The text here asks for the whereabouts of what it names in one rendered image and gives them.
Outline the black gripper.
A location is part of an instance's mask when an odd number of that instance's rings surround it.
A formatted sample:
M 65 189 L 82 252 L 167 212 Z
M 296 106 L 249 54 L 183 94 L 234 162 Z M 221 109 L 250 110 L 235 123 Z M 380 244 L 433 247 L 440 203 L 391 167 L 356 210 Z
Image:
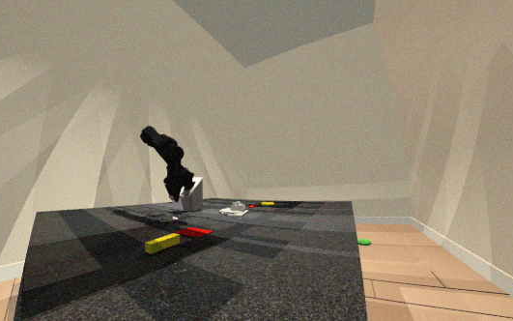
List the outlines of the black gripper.
M 187 184 L 187 177 L 180 176 L 181 164 L 180 163 L 168 163 L 167 164 L 167 176 L 164 179 L 165 188 L 169 196 L 173 196 L 175 202 L 179 201 L 181 189 Z

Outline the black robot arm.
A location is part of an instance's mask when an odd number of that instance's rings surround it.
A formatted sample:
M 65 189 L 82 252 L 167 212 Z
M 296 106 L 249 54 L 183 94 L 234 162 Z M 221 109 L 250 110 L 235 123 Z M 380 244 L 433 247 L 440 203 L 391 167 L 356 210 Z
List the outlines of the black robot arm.
M 140 137 L 145 144 L 147 143 L 147 145 L 154 147 L 167 164 L 181 163 L 184 150 L 177 146 L 177 141 L 174 138 L 165 134 L 159 134 L 154 127 L 151 126 L 144 128 Z M 184 184 L 184 190 L 191 190 L 192 186 L 195 184 L 195 181 L 192 181 L 194 174 L 190 173 L 187 168 L 181 165 L 180 176 L 187 177 L 187 184 Z

